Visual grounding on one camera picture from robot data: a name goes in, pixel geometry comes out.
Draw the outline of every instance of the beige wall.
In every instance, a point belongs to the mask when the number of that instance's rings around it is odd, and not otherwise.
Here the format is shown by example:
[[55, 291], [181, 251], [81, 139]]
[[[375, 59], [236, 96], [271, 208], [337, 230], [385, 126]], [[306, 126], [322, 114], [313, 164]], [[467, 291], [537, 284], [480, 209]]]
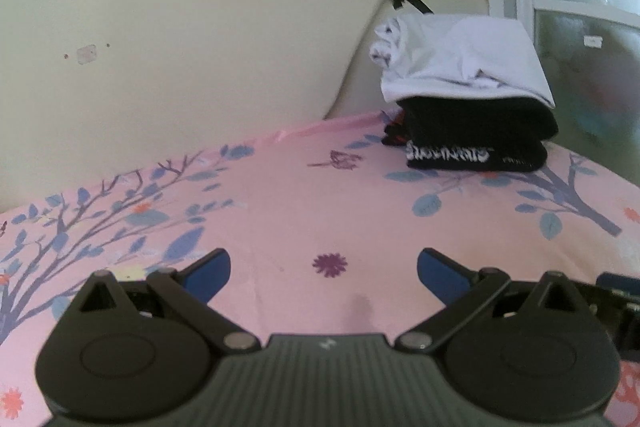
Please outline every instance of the beige wall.
[[[486, 12], [486, 0], [425, 1]], [[0, 209], [322, 118], [377, 2], [1, 0]], [[80, 65], [91, 44], [96, 60]], [[337, 114], [380, 101], [366, 47]]]

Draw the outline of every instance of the stack of folded clothes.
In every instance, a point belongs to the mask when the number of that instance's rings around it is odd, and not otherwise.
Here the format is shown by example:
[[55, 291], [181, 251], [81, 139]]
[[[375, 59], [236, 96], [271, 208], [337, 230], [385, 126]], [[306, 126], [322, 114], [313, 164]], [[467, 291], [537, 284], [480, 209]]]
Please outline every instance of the stack of folded clothes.
[[407, 165], [529, 172], [545, 164], [555, 105], [520, 22], [406, 14], [376, 34], [370, 56], [383, 68], [383, 95], [403, 109], [384, 142], [405, 145]]

